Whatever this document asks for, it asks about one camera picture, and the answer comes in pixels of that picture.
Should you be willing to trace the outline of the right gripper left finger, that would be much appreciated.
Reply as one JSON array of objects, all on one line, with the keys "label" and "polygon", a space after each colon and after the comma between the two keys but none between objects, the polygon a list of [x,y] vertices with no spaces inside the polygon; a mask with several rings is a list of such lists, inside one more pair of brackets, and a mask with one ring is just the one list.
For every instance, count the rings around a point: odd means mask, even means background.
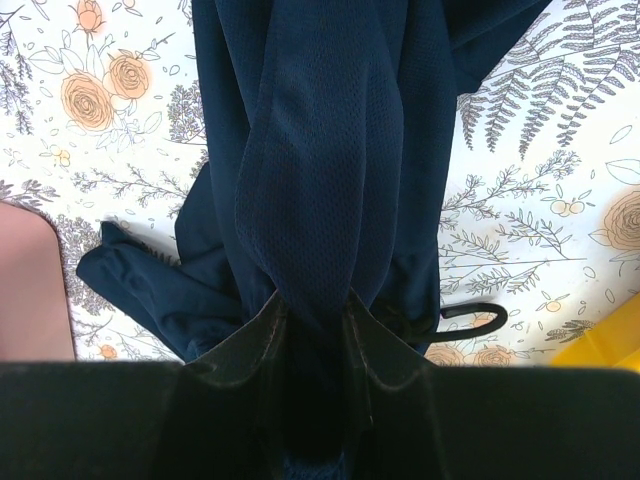
[{"label": "right gripper left finger", "polygon": [[5,479],[279,479],[287,308],[188,364],[1,367]]}]

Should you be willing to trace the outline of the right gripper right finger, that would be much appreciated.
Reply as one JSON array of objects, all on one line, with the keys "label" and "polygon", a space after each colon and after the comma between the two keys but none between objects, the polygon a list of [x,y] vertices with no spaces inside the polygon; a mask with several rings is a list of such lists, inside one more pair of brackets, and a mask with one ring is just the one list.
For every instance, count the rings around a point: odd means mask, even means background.
[{"label": "right gripper right finger", "polygon": [[442,367],[357,296],[343,317],[349,479],[635,479],[629,370]]}]

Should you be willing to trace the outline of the navy blue shorts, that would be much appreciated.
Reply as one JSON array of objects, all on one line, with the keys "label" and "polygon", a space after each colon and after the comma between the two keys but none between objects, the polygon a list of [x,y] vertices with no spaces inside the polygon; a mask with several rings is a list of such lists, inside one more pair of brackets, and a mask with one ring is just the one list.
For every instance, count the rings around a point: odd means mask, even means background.
[{"label": "navy blue shorts", "polygon": [[208,160],[169,266],[111,222],[76,273],[192,361],[289,309],[287,479],[342,479],[350,294],[435,330],[456,101],[542,1],[196,1]]}]

